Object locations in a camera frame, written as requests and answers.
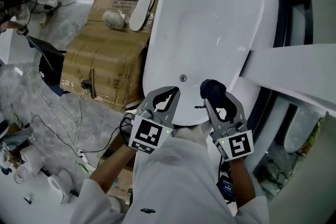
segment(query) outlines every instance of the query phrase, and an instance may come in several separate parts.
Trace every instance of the white panel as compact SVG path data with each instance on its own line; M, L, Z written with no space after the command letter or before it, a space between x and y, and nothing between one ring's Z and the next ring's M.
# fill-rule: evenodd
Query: white panel
M242 77L285 94L308 94L336 104L335 55L335 44L255 50Z

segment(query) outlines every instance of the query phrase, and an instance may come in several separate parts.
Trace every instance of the white basin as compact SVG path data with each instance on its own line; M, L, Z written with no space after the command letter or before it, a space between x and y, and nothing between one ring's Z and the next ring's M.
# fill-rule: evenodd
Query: white basin
M145 95L177 86L181 97L173 123L207 121L205 109L194 108L203 105L201 83L216 79L234 94L263 11L264 0L159 0L144 69Z

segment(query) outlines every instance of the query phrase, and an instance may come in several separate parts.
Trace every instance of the person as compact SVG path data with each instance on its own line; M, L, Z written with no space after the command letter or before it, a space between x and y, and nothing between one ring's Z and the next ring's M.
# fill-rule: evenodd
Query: person
M71 224L269 223L266 198L256 197L241 158L229 162L238 208L232 215L216 186L199 127L179 129L150 155L137 152L133 203L127 214L116 212L105 194L134 154L134 149L122 146L84 180Z
M7 29L18 29L22 32L22 35L28 34L27 24L30 21L31 14L43 14L42 24L47 23L50 19L48 14L52 10L55 10L61 5L61 2L57 0L49 0L47 2L24 2L21 5L10 7L3 10L5 4L0 1L0 34L5 32ZM18 22L14 22L11 19L16 17Z

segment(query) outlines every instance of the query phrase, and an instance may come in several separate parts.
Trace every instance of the white cable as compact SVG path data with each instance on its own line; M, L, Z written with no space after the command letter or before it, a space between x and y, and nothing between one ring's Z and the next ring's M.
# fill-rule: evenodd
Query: white cable
M75 147L75 149L77 149L76 146L75 146L75 144L74 144L73 141L71 140L72 138L75 138L75 137L76 137L76 134L77 134L77 124L76 124L76 122L75 122L75 120L74 120L74 117L72 116L72 114L71 114L68 110L66 110L66 109L63 108L62 106L52 104L52 103L49 101L49 99L43 94L43 92L42 92L42 90L40 89L40 87L39 87L39 86L35 83L35 81L32 79L32 77L30 76L29 71L28 71L28 68L26 67L26 65L24 65L24 64L22 64L22 65L26 68L26 71L27 71L27 74L28 74L28 76L29 76L29 79L30 79L30 81L32 82L32 84L35 86L35 88L38 90L38 92L39 92L39 94L40 94L40 96L41 96L41 98L42 98L44 104L45 104L46 107L51 111L51 113L55 116L55 118L57 119L57 121L59 122L59 124L62 126L62 128L64 129L64 131L65 131L66 134L67 134L67 137L65 137L64 135L62 135L62 134L60 134L60 133L59 133L59 135L61 135L61 136L62 136L63 138L65 138L65 139L68 139L68 140L72 143L72 145ZM65 129L65 127L63 126L63 124L60 122L60 120L58 119L58 117L56 116L56 114L55 114L55 113L51 110L51 108L48 106L48 104L46 103L46 100L45 100L44 98L48 101L48 103L49 103L50 105L52 105L52 106L58 106L58 107L62 108L64 111L66 111L68 114L71 115L71 118L72 118L72 120L73 120L73 122L74 122L74 124L75 124L75 126L76 126L75 136L73 136L73 137L70 137L70 136L69 136L67 130Z
M80 107L80 96L78 97L78 107L79 107L79 110L80 110L80 119L79 119L79 128L78 128L77 139L76 139L76 150L78 150L77 146L78 146L78 140L79 140L79 132L80 132L80 128L82 126L82 108Z

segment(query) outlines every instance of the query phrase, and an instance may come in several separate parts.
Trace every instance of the floor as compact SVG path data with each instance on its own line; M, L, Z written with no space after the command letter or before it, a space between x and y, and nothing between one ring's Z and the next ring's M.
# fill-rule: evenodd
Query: floor
M66 5L75 0L60 1ZM66 50L70 41L85 25L92 3L93 0L79 0L73 5L58 9L49 24L42 29L40 38L59 50ZM74 94L56 96L40 78L39 59L40 54L37 54L33 63L3 65L0 68L0 108L5 118L13 122L18 117L27 124L33 116L40 115L66 143L70 143L68 133L74 143L78 137L79 149L96 151L104 148L112 131L119 126L122 115L97 103L79 99ZM20 69L23 75L19 75L15 68ZM43 155L44 167L51 173L66 169L71 174L76 189L80 189L82 181L87 177L76 165L76 160L82 160L48 130L39 118L34 119L31 127L35 133L32 134L32 141ZM91 165L97 165L102 153L87 154Z

